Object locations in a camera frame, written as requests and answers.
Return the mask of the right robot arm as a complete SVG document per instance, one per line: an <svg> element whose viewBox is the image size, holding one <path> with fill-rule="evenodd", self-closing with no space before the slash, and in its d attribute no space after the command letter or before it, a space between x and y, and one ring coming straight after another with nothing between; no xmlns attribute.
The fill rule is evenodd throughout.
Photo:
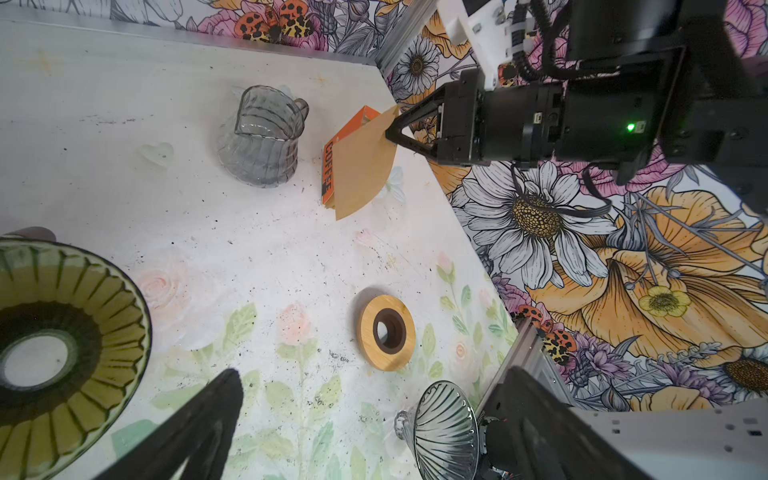
<svg viewBox="0 0 768 480"><path fill-rule="evenodd" d="M469 391L481 479L763 479L767 5L445 1L478 66L392 142L460 171L453 210L520 339Z"/></svg>

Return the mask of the grey ribbed glass pitcher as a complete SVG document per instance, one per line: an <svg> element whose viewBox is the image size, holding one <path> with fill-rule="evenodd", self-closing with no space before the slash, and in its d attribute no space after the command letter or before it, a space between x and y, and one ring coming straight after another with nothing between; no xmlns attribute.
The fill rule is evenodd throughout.
<svg viewBox="0 0 768 480"><path fill-rule="evenodd" d="M223 168L251 186L272 188L290 180L309 104L270 86L251 86L220 128L216 142Z"/></svg>

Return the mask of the brown coffee filter stack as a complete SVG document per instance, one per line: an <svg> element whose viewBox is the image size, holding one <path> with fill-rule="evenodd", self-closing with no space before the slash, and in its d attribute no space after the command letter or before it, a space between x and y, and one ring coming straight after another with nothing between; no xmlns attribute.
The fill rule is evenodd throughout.
<svg viewBox="0 0 768 480"><path fill-rule="evenodd" d="M352 137L380 112L365 105L325 144L321 169L321 203L327 209L336 208L336 192L347 176L352 162Z"/></svg>

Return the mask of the wooden ring dripper holder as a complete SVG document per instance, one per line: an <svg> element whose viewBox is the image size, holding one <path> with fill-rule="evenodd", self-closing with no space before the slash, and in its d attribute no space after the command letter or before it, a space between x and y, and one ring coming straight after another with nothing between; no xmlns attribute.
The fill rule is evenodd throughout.
<svg viewBox="0 0 768 480"><path fill-rule="evenodd" d="M356 339L370 366L397 372L411 361L416 347L413 317L397 297L378 295L362 309L356 321Z"/></svg>

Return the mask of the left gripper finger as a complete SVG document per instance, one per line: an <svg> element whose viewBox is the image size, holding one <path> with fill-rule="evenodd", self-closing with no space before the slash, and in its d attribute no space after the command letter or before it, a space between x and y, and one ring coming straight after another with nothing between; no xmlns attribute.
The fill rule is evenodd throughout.
<svg viewBox="0 0 768 480"><path fill-rule="evenodd" d="M228 368L100 479L219 479L225 469L243 404L237 370Z"/></svg>

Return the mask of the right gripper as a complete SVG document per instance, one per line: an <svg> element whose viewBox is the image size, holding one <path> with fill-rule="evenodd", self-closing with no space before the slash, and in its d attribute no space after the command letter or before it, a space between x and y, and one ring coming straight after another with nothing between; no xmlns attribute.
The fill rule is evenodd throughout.
<svg viewBox="0 0 768 480"><path fill-rule="evenodd" d="M484 83L481 70L463 72L399 113L385 138L440 165L516 162L534 167L550 158L562 133L563 85L535 83L486 91ZM402 133L438 113L436 141L424 143Z"/></svg>

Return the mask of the clear glass carafe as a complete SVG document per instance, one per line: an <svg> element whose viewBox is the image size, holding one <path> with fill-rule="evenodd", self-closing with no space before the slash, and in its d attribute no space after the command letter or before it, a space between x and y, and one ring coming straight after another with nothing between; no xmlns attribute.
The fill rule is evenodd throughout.
<svg viewBox="0 0 768 480"><path fill-rule="evenodd" d="M55 242L56 235L47 228L40 226L26 227L15 231L7 232L1 235L2 238L39 240L46 242Z"/></svg>

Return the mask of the green glass dripper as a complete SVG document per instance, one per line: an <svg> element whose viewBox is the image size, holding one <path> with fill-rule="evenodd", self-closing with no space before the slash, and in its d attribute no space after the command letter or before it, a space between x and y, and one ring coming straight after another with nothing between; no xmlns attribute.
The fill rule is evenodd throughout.
<svg viewBox="0 0 768 480"><path fill-rule="evenodd" d="M117 266L1 241L1 476L49 479L116 421L148 364L149 308Z"/></svg>

